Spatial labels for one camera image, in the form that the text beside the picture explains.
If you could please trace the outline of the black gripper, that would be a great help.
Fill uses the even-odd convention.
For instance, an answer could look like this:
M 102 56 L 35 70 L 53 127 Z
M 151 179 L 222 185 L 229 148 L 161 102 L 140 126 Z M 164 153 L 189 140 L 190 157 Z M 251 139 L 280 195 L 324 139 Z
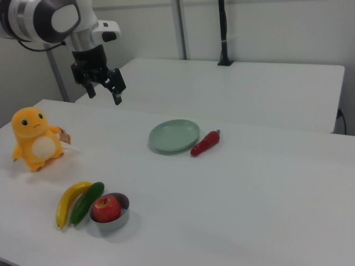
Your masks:
M 121 95 L 126 89 L 125 81 L 118 68 L 110 71 L 107 67 L 107 56 L 103 45 L 93 49 L 72 52 L 75 63 L 71 65 L 74 80 L 77 84 L 84 85 L 89 98 L 96 96 L 95 89 L 91 82 L 104 83 L 111 92 L 115 105 L 122 102 Z

